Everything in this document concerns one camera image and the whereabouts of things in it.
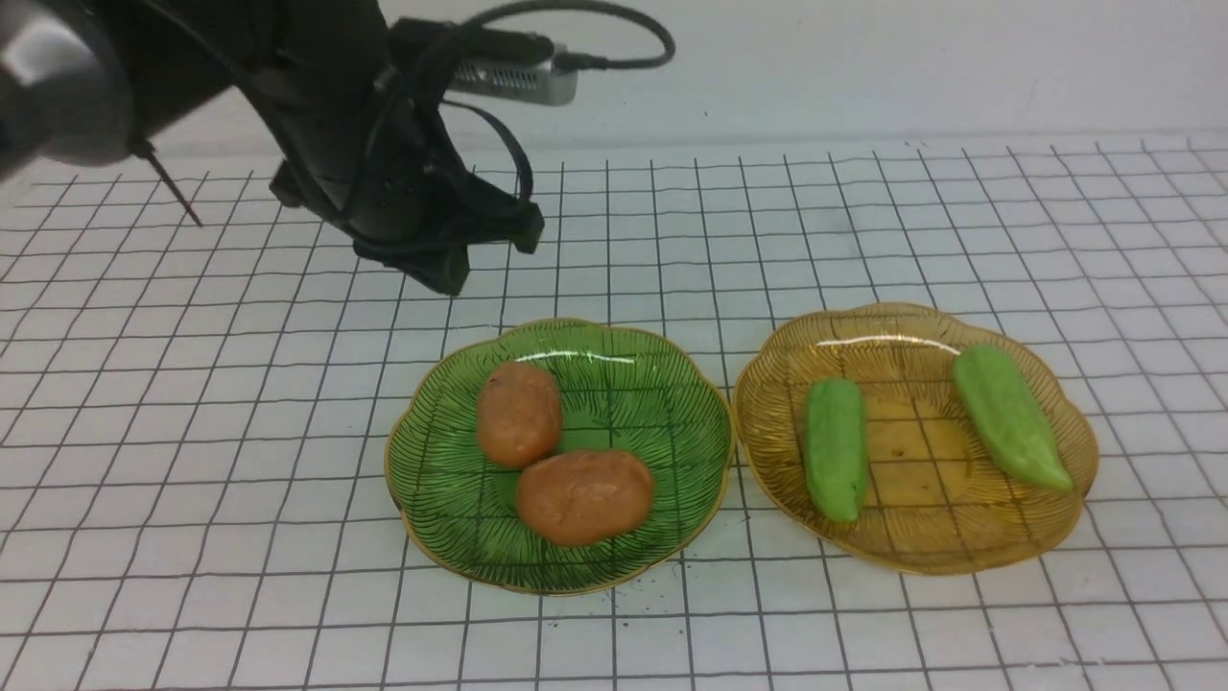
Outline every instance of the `brown potato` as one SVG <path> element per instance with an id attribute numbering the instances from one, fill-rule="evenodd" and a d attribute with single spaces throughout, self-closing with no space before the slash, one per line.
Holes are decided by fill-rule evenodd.
<path id="1" fill-rule="evenodd" d="M 560 547 L 630 533 L 648 518 L 656 484 L 628 452 L 569 452 L 534 464 L 516 485 L 516 513 Z"/>
<path id="2" fill-rule="evenodd" d="M 494 464 L 519 470 L 554 452 L 562 437 L 562 399 L 554 376 L 507 362 L 478 396 L 478 447 Z"/>

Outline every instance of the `white grid surface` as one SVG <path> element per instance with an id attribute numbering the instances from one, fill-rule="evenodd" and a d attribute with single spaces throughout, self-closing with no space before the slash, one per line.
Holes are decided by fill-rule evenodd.
<path id="1" fill-rule="evenodd" d="M 1223 144 L 561 155 L 537 254 L 473 249 L 456 299 L 281 207 L 270 164 L 171 166 L 205 228 L 144 168 L 48 173 L 0 215 L 0 687 L 1221 687 Z M 632 324 L 728 390 L 774 325 L 874 299 L 1062 378 L 1103 459 L 1057 550 L 901 577 L 740 463 L 701 538 L 612 592 L 473 585 L 405 539 L 383 441 L 462 345 Z"/>

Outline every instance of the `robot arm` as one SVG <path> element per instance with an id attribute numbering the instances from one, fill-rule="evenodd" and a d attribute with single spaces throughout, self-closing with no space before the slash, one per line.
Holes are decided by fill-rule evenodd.
<path id="1" fill-rule="evenodd" d="M 630 21 L 664 52 L 609 60 L 486 28 L 544 10 Z M 656 68 L 673 54 L 658 22 L 598 0 L 524 0 L 458 25 L 392 26 L 377 0 L 0 0 L 0 177 L 41 156 L 81 166 L 141 156 L 161 172 L 149 140 L 238 87 L 285 157 L 270 185 L 282 204 L 346 232 L 360 257 L 456 295 L 469 244 L 510 241 L 532 253 L 543 220 L 512 133 L 445 92 L 561 106 L 581 70 Z M 468 169 L 445 104 L 495 128 L 516 162 L 515 195 Z"/>

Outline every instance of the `green cucumber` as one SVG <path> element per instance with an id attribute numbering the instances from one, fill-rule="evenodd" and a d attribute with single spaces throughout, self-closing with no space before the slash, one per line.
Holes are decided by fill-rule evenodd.
<path id="1" fill-rule="evenodd" d="M 1049 419 L 1009 355 L 995 345 L 973 345 L 955 357 L 953 371 L 964 410 L 993 465 L 1029 485 L 1074 490 Z"/>
<path id="2" fill-rule="evenodd" d="M 852 523 L 869 487 L 866 401 L 847 379 L 826 379 L 806 396 L 802 454 L 810 502 L 833 523 Z"/>

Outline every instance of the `plastic food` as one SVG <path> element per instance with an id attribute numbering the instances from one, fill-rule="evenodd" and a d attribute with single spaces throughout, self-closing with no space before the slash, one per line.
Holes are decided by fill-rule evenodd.
<path id="1" fill-rule="evenodd" d="M 549 372 L 507 362 L 478 396 L 478 446 L 491 463 L 524 469 L 554 453 L 562 436 L 562 400 Z"/>
<path id="2" fill-rule="evenodd" d="M 516 512 L 549 542 L 581 547 L 639 528 L 655 487 L 652 471 L 629 452 L 570 452 L 521 474 Z"/>
<path id="3" fill-rule="evenodd" d="M 1029 485 L 1074 490 L 1052 427 L 1011 356 L 993 345 L 973 345 L 955 358 L 954 377 L 968 417 L 1002 473 Z"/>
<path id="4" fill-rule="evenodd" d="M 814 507 L 834 523 L 857 520 L 869 487 L 869 444 L 866 403 L 855 383 L 826 379 L 810 388 L 802 457 Z"/>

